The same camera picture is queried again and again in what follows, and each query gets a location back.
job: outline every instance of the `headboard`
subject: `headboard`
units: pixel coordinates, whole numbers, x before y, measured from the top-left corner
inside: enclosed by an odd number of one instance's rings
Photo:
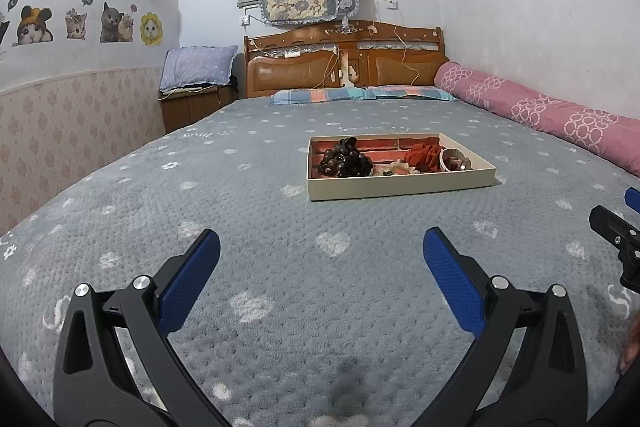
[[[435,73],[448,60],[441,28],[370,26],[353,20],[347,30],[328,22],[253,40],[245,36],[247,97],[340,87],[343,79],[357,87],[411,84],[418,74],[416,86],[433,86]]]

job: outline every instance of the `shallow box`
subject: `shallow box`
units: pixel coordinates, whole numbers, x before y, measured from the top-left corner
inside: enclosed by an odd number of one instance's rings
[[[428,194],[465,188],[489,187],[495,183],[495,166],[473,151],[460,145],[442,133],[369,134],[355,136],[360,152],[371,158],[374,164],[390,163],[404,159],[416,140],[440,139],[445,148],[458,149],[471,160],[473,170],[459,172],[430,172],[394,176],[370,176],[367,178],[330,178],[318,172],[318,164],[326,149],[349,136],[316,136],[309,141],[306,184],[310,201],[354,200],[380,196],[405,196]]]

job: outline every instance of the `wallpaper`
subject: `wallpaper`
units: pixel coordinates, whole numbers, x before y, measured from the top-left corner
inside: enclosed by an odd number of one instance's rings
[[[162,68],[105,71],[0,95],[0,235],[162,136],[161,75]]]

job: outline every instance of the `gray bedspread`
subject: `gray bedspread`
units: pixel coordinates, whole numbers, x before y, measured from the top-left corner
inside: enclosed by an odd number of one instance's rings
[[[211,228],[220,263],[170,340],[225,417],[236,427],[408,426],[471,342],[422,259],[434,225],[489,275],[523,289],[567,287],[591,412],[600,406],[638,296],[621,287],[616,252],[588,216],[604,204],[637,225],[623,195],[638,178],[463,102],[268,102],[235,102],[145,145],[2,236],[0,344],[47,411],[75,286],[123,287]],[[421,130],[494,163],[495,185],[308,201],[310,136]],[[143,395],[158,403],[129,339],[122,343]],[[487,399],[513,361],[510,349]]]

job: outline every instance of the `yellow flower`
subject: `yellow flower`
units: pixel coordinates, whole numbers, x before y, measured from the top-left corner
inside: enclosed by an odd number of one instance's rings
[[[162,23],[155,13],[149,12],[142,16],[140,37],[147,46],[162,42]]]

